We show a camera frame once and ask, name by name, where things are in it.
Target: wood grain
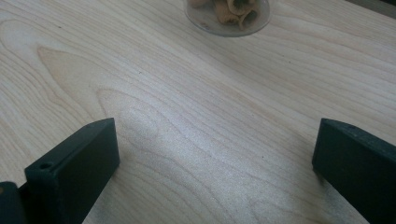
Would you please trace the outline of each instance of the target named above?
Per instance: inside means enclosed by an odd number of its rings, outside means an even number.
[[[312,171],[321,118],[396,144],[396,22],[278,0],[255,35],[177,0],[0,1],[0,176],[116,119],[121,165],[84,223],[365,223]]]

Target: glass jar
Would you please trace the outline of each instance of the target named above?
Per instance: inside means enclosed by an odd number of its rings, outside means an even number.
[[[250,35],[271,18],[275,0],[184,0],[187,17],[199,28],[222,36]]]

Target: black plastic object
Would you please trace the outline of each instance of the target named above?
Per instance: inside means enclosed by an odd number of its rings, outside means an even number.
[[[0,183],[0,223],[82,223],[119,164],[114,119],[88,124],[28,166],[19,189]]]
[[[320,123],[312,160],[370,223],[396,223],[396,147],[355,126]]]

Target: wooden table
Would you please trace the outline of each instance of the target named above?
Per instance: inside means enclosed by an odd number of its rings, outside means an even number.
[[[396,20],[279,0],[255,35],[181,0],[0,1],[0,176],[116,120],[121,165],[84,223],[365,223],[312,171],[321,118],[396,144]]]

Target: screw hole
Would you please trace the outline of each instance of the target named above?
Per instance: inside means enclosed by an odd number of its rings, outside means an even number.
[[[51,166],[52,166],[52,163],[46,162],[46,163],[43,163],[40,165],[40,169],[45,170],[45,169],[50,168]]]

